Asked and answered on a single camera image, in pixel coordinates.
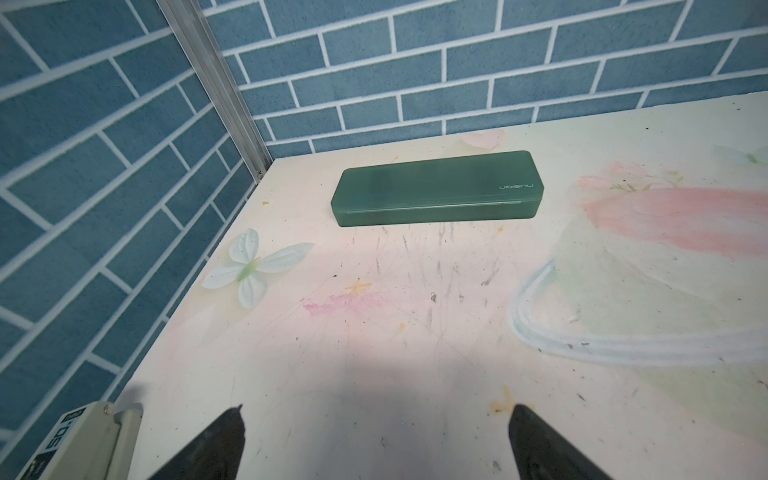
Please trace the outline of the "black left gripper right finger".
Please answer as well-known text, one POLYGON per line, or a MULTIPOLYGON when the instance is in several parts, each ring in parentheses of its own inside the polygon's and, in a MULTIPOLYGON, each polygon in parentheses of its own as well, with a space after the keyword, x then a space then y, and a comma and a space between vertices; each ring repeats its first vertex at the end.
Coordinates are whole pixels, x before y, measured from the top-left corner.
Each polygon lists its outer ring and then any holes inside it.
POLYGON ((514 406, 508 436, 521 479, 611 479, 524 404, 514 406))

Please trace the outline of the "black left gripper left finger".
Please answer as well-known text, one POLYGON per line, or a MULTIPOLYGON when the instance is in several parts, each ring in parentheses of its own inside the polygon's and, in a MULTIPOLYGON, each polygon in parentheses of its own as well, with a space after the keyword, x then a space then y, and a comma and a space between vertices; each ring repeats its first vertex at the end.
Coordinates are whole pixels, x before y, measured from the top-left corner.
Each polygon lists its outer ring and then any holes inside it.
POLYGON ((225 410, 150 479, 235 480, 245 446, 241 409, 225 410))

